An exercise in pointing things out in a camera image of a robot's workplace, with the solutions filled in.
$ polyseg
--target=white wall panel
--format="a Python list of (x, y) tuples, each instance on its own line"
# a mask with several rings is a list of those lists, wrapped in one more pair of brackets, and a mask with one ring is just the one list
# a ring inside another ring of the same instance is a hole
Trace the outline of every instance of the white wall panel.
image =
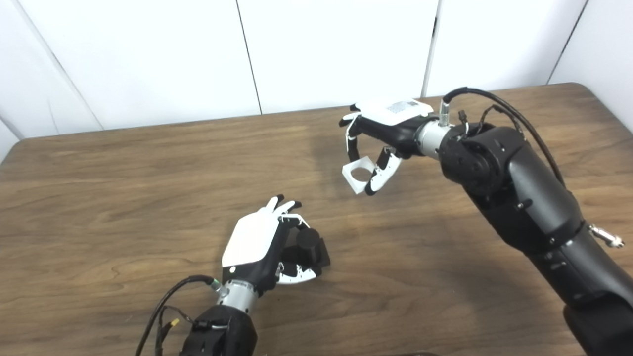
[(24, 137), (100, 130), (21, 10), (0, 0), (0, 117)]
[(425, 96), (546, 84), (585, 0), (442, 0)]
[(633, 131), (633, 1), (589, 0), (550, 83), (588, 87)]
[(437, 0), (238, 0), (264, 113), (418, 97)]
[(21, 0), (106, 129), (259, 114), (234, 0)]

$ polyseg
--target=wooden table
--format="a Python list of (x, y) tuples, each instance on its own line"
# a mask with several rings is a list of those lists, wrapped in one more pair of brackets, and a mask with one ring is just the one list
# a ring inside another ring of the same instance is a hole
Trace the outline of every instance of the wooden table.
[[(631, 134), (577, 84), (498, 94), (537, 127), (584, 215), (630, 239)], [(473, 117), (488, 105), (453, 101)], [(220, 276), (237, 219), (284, 193), (304, 203), (332, 266), (258, 302), (255, 356), (580, 355), (562, 302), (436, 161), (406, 161), (375, 196), (353, 194), (337, 126), (347, 112), (17, 144), (0, 167), (0, 354), (132, 355), (159, 297), (190, 274)], [(361, 138), (361, 156), (381, 147)], [(633, 248), (609, 254), (633, 273)], [(195, 286), (171, 304), (197, 315), (215, 299)], [(165, 355), (187, 333), (176, 327)]]

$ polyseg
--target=cable connector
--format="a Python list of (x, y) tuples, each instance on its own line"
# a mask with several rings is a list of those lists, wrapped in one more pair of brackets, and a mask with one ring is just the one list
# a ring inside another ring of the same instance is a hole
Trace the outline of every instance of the cable connector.
[(211, 286), (211, 289), (213, 289), (216, 293), (220, 295), (220, 298), (224, 298), (229, 294), (229, 289), (223, 286), (222, 282), (218, 281), (217, 279), (214, 279), (213, 282), (211, 282), (211, 284), (209, 285)]
[(439, 123), (438, 123), (438, 126), (444, 127), (444, 126), (448, 126), (451, 123), (450, 114), (449, 114), (449, 108), (450, 108), (450, 106), (448, 105), (448, 103), (445, 103), (444, 100), (442, 100), (439, 103)]
[(614, 248), (614, 247), (615, 248), (623, 248), (624, 247), (624, 241), (622, 241), (620, 236), (612, 235), (612, 234), (608, 233), (606, 230), (601, 229), (598, 226), (595, 226), (594, 224), (591, 224), (591, 225), (587, 226), (587, 229), (589, 230), (589, 232), (591, 232), (591, 234), (595, 238), (598, 238), (598, 239), (604, 241), (606, 243), (606, 245), (611, 247), (611, 248)]

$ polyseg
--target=robotic arm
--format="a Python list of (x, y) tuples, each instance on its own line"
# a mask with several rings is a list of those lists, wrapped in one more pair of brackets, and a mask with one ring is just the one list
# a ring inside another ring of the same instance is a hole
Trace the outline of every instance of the robotic arm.
[[(460, 111), (461, 124), (451, 125), (449, 103), (466, 93), (485, 96), (496, 104), (476, 124), (470, 124)], [(374, 119), (379, 111), (361, 103), (351, 107), (353, 116), (340, 122), (348, 126), (352, 160), (343, 167), (343, 175), (357, 194), (362, 185), (367, 194), (375, 194), (402, 159), (429, 156), (438, 160), (444, 176), (463, 186), (501, 239), (523, 252), (565, 302), (565, 320), (588, 356), (633, 352), (633, 279), (592, 236), (609, 247), (624, 243), (585, 221), (549, 150), (523, 115), (495, 95), (471, 88), (447, 94), (439, 115), (420, 110), (423, 104), (414, 100), (381, 104), (387, 111), (404, 106), (408, 118)], [(485, 123), (491, 109), (506, 114), (515, 128)], [(519, 123), (534, 136), (551, 170), (525, 140)], [(360, 134), (388, 144), (375, 165), (367, 157), (358, 159), (355, 141)], [(351, 178), (354, 168), (372, 170), (371, 180)]]
[[(156, 318), (154, 354), (162, 355), (162, 342), (177, 322), (163, 325), (166, 309), (175, 310), (191, 323), (180, 356), (253, 354), (257, 333), (251, 315), (257, 300), (277, 284), (309, 281), (319, 276), (323, 267), (330, 265), (325, 243), (318, 232), (301, 215), (291, 213), (301, 207), (301, 203), (281, 203), (283, 200), (281, 194), (274, 196), (266, 206), (237, 221), (222, 256), (222, 282), (209, 276), (191, 276), (167, 292), (150, 317), (136, 356), (141, 355)], [(295, 229), (296, 237), (291, 236)], [(165, 305), (176, 290), (191, 282), (204, 282), (219, 294), (216, 304), (196, 319)]]

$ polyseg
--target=black cable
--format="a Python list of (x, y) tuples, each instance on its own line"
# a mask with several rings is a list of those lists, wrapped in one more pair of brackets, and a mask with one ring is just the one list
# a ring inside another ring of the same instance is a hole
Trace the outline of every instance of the black cable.
[(449, 92), (447, 95), (445, 95), (442, 98), (442, 101), (448, 104), (451, 102), (451, 100), (454, 97), (458, 95), (462, 95), (462, 94), (476, 94), (476, 95), (488, 98), (494, 101), (495, 103), (501, 105), (503, 108), (508, 110), (508, 112), (510, 112), (514, 117), (516, 117), (521, 122), (521, 124), (523, 124), (523, 126), (525, 126), (525, 128), (530, 132), (530, 134), (534, 138), (534, 141), (536, 141), (536, 144), (539, 145), (541, 151), (543, 152), (543, 155), (545, 156), (545, 158), (547, 159), (549, 163), (549, 166), (552, 168), (552, 171), (554, 172), (556, 179), (558, 179), (558, 181), (560, 182), (560, 184), (563, 185), (563, 187), (565, 186), (565, 180), (563, 179), (563, 175), (560, 173), (560, 169), (558, 168), (558, 165), (556, 164), (556, 160), (554, 160), (554, 157), (549, 151), (549, 148), (547, 147), (547, 145), (545, 145), (545, 142), (542, 140), (539, 133), (536, 132), (536, 129), (534, 128), (534, 126), (532, 126), (532, 124), (525, 118), (525, 116), (523, 116), (523, 114), (521, 114), (516, 108), (514, 108), (514, 106), (510, 105), (507, 101), (499, 98), (493, 93), (483, 91), (481, 89), (474, 89), (474, 88), (469, 88), (469, 87), (461, 87)]
[(152, 325), (154, 325), (154, 322), (156, 322), (156, 317), (161, 312), (161, 309), (163, 308), (163, 306), (165, 305), (169, 297), (171, 297), (178, 289), (182, 288), (186, 284), (193, 283), (193, 282), (204, 282), (206, 284), (211, 284), (214, 280), (215, 279), (210, 276), (195, 275), (195, 276), (189, 276), (183, 279), (182, 281), (176, 283), (173, 287), (171, 287), (171, 289), (169, 289), (167, 293), (165, 293), (165, 295), (161, 298), (161, 300), (158, 301), (156, 308), (154, 309), (151, 316), (149, 317), (149, 322), (147, 322), (147, 326), (145, 327), (145, 331), (143, 332), (143, 335), (141, 336), (141, 340), (139, 341), (139, 346), (136, 348), (136, 352), (134, 353), (134, 356), (141, 356), (141, 353), (143, 352), (143, 346), (145, 345), (145, 342), (147, 342), (147, 338), (149, 337), (149, 332), (152, 330)]
[(169, 324), (163, 325), (163, 314), (165, 313), (165, 310), (167, 309), (172, 309), (176, 313), (180, 314), (180, 316), (183, 319), (185, 319), (186, 322), (193, 325), (196, 324), (196, 321), (194, 319), (192, 319), (189, 315), (185, 314), (185, 312), (183, 312), (179, 308), (173, 307), (171, 305), (164, 305), (163, 308), (161, 308), (160, 314), (158, 314), (158, 323), (156, 324), (156, 343), (154, 345), (154, 354), (156, 356), (160, 356), (163, 354), (163, 341), (165, 340), (165, 337), (167, 336), (167, 332), (169, 332), (170, 330), (170, 327), (167, 327), (169, 326)]
[(497, 104), (492, 104), (490, 107), (488, 107), (488, 109), (484, 110), (484, 113), (481, 115), (481, 119), (479, 120), (479, 127), (477, 128), (477, 132), (475, 132), (475, 135), (478, 135), (481, 132), (481, 130), (484, 128), (484, 121), (486, 121), (486, 115), (488, 115), (488, 112), (492, 109), (494, 109), (494, 111), (498, 113), (505, 114), (510, 119), (510, 121), (512, 121), (518, 133), (520, 133), (521, 136), (523, 136), (523, 139), (525, 139), (525, 134), (523, 133), (523, 130), (521, 129), (521, 124), (519, 123), (518, 119), (514, 117), (508, 110), (500, 107)]

